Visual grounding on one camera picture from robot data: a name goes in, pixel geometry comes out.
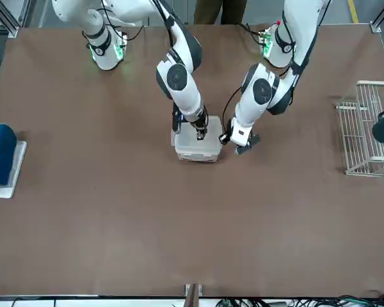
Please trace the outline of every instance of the person's legs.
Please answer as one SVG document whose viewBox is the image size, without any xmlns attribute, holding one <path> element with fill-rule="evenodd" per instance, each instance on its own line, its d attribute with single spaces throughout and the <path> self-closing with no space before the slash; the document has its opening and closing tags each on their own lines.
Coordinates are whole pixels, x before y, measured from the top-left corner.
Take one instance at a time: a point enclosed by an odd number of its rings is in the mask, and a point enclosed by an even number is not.
<svg viewBox="0 0 384 307">
<path fill-rule="evenodd" d="M 197 0 L 195 24 L 214 24 L 221 6 L 222 0 Z"/>
<path fill-rule="evenodd" d="M 223 0 L 222 24 L 240 24 L 247 0 Z"/>
</svg>

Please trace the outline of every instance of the white wire rack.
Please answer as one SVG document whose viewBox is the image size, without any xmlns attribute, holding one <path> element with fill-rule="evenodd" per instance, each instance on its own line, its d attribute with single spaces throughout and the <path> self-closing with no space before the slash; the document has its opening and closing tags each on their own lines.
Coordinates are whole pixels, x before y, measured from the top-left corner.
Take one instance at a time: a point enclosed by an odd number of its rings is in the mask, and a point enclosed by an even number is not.
<svg viewBox="0 0 384 307">
<path fill-rule="evenodd" d="M 358 81 L 355 94 L 337 103 L 347 175 L 384 176 L 384 144 L 372 136 L 377 115 L 384 110 L 384 82 Z"/>
</svg>

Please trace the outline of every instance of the brown table surface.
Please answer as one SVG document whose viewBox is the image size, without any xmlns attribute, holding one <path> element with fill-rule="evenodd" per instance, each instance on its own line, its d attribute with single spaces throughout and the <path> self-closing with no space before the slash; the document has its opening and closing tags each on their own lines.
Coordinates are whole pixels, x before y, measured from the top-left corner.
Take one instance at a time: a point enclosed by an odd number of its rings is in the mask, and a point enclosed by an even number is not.
<svg viewBox="0 0 384 307">
<path fill-rule="evenodd" d="M 220 116 L 258 46 L 235 26 L 191 30 L 196 82 Z M 345 176 L 333 106 L 359 79 L 384 81 L 380 36 L 323 26 L 290 109 L 258 121 L 251 152 L 230 144 L 216 164 L 180 162 L 170 145 L 172 103 L 155 80 L 167 50 L 164 29 L 148 28 L 103 72 L 78 29 L 8 41 L 0 122 L 28 148 L 0 200 L 0 294 L 384 291 L 384 178 Z"/>
</svg>

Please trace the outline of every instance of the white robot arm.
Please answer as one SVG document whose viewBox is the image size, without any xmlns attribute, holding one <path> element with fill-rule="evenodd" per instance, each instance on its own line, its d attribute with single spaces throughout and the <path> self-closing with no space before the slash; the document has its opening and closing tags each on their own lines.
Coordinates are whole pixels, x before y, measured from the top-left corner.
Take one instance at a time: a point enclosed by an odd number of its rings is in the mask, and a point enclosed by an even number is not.
<svg viewBox="0 0 384 307">
<path fill-rule="evenodd" d="M 168 30 L 171 49 L 157 66 L 156 79 L 166 96 L 173 100 L 172 130 L 180 132 L 183 120 L 196 129 L 196 138 L 207 133 L 207 112 L 192 73 L 202 61 L 202 48 L 198 40 L 184 27 L 170 6 L 161 0 L 108 0 L 115 15 L 126 22 L 135 22 L 158 12 Z"/>
<path fill-rule="evenodd" d="M 296 55 L 284 79 L 260 63 L 249 69 L 242 84 L 242 96 L 236 105 L 235 116 L 228 122 L 226 132 L 220 136 L 222 144 L 232 141 L 238 145 L 237 153 L 245 152 L 259 141 L 258 137 L 251 138 L 251 131 L 263 112 L 268 110 L 273 115 L 281 114 L 291 104 L 293 91 L 316 42 L 317 20 L 322 5 L 323 0 L 285 0 L 283 22 L 279 27 L 287 28 L 288 36 L 296 41 Z"/>
<path fill-rule="evenodd" d="M 164 15 L 164 23 L 175 36 L 176 43 L 157 66 L 158 85 L 174 102 L 172 130 L 180 133 L 183 119 L 196 129 L 196 139 L 207 134 L 208 114 L 192 73 L 202 62 L 202 48 L 198 40 L 185 28 L 182 21 L 165 1 L 156 0 Z"/>
<path fill-rule="evenodd" d="M 98 67 L 111 70 L 123 60 L 126 41 L 121 32 L 107 27 L 97 11 L 99 5 L 99 0 L 52 0 L 52 7 L 59 19 L 83 30 Z"/>
</svg>

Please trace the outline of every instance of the clear plastic box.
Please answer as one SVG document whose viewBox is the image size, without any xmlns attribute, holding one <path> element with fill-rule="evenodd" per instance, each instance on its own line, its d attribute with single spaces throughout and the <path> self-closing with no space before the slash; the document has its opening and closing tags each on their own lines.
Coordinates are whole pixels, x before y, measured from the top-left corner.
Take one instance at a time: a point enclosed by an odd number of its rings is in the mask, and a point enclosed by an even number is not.
<svg viewBox="0 0 384 307">
<path fill-rule="evenodd" d="M 216 162 L 222 150 L 219 136 L 222 134 L 219 117 L 210 116 L 205 139 L 196 139 L 196 129 L 187 123 L 182 124 L 180 134 L 174 136 L 173 145 L 180 160 Z"/>
</svg>

